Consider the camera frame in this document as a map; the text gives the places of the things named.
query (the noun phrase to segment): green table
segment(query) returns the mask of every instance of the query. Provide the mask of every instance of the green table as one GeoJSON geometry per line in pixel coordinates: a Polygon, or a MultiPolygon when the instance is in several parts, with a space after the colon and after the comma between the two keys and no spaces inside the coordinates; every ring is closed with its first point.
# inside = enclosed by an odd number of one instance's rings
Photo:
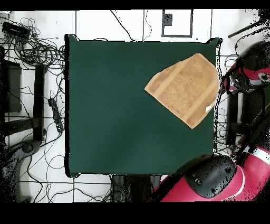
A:
{"type": "Polygon", "coordinates": [[[157,72],[195,53],[215,65],[220,39],[209,43],[78,41],[69,35],[65,40],[70,173],[175,173],[194,157],[213,152],[213,109],[190,129],[144,87],[157,72]]]}

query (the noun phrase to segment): folded towel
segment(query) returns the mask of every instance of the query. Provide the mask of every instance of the folded towel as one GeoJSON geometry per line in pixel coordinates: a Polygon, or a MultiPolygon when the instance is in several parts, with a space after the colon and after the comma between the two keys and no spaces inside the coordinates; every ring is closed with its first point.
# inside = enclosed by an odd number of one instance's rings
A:
{"type": "Polygon", "coordinates": [[[145,90],[193,129],[213,108],[219,84],[216,67],[197,53],[154,75],[145,90]]]}

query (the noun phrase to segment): black stand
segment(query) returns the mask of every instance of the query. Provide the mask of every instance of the black stand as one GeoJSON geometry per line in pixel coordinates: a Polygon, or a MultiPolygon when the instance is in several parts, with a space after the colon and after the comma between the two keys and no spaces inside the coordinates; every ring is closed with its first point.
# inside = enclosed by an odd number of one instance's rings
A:
{"type": "Polygon", "coordinates": [[[239,30],[239,31],[236,31],[236,32],[233,33],[233,34],[230,34],[230,35],[228,36],[228,38],[231,38],[231,37],[233,37],[233,36],[235,36],[235,35],[238,35],[238,34],[240,34],[240,33],[243,33],[244,31],[249,30],[249,29],[251,29],[251,28],[253,28],[253,27],[255,27],[255,26],[259,26],[259,25],[264,24],[267,20],[270,19],[269,10],[259,10],[258,16],[260,17],[259,21],[255,22],[255,23],[253,23],[253,24],[251,24],[251,25],[249,25],[249,26],[246,26],[245,28],[243,28],[243,29],[241,29],[241,30],[239,30]]]}
{"type": "Polygon", "coordinates": [[[21,119],[5,122],[8,99],[8,62],[4,59],[4,48],[0,46],[0,203],[26,202],[20,197],[19,178],[23,160],[36,153],[46,131],[43,129],[44,114],[44,76],[46,67],[35,66],[35,88],[33,119],[21,119]],[[5,137],[33,129],[33,139],[7,147],[5,137]]]}

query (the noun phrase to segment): power strip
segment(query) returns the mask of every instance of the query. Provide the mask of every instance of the power strip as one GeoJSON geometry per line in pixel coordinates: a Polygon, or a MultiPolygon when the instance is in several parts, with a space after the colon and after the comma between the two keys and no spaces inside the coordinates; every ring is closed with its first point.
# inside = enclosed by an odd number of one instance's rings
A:
{"type": "Polygon", "coordinates": [[[64,131],[64,127],[60,118],[60,113],[59,113],[56,101],[53,98],[50,98],[48,99],[48,103],[49,103],[49,106],[52,107],[52,110],[53,110],[53,120],[56,124],[56,129],[59,133],[62,133],[64,131]]]}

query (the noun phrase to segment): black tripod leg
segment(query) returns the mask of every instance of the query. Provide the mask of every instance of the black tripod leg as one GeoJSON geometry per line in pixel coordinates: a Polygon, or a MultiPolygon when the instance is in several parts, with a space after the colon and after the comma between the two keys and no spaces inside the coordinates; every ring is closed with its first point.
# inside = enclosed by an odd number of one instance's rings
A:
{"type": "Polygon", "coordinates": [[[232,38],[232,37],[235,36],[235,35],[238,35],[238,34],[240,34],[240,33],[243,33],[244,31],[249,30],[249,29],[251,29],[251,28],[253,28],[253,27],[255,27],[255,26],[262,25],[263,23],[264,23],[264,21],[259,20],[259,21],[256,22],[256,23],[253,23],[253,24],[251,24],[251,25],[249,25],[249,26],[246,26],[245,28],[243,28],[243,29],[241,29],[241,30],[236,31],[235,33],[230,34],[230,35],[228,36],[228,38],[232,38]]]}

